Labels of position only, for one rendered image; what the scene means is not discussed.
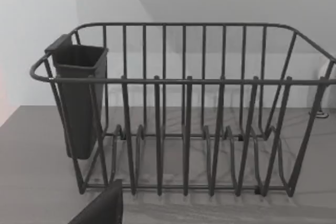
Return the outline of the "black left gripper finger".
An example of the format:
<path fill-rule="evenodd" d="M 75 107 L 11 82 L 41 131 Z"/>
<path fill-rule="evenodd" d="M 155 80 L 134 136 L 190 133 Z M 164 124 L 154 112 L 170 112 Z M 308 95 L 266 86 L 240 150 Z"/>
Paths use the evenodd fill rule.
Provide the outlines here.
<path fill-rule="evenodd" d="M 122 224 L 122 180 L 117 179 L 92 202 L 74 216 L 68 224 Z"/>

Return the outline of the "dark grey utensil cup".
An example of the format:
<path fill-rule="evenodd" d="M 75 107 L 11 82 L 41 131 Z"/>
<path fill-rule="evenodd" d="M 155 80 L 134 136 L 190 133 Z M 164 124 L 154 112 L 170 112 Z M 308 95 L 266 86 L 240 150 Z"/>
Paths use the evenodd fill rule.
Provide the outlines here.
<path fill-rule="evenodd" d="M 52 55 L 56 76 L 61 78 L 105 78 L 108 49 L 98 46 L 74 45 L 67 34 L 58 37 L 45 52 Z M 68 109 L 75 158 L 86 160 L 96 143 L 89 85 L 63 83 L 64 103 Z"/>

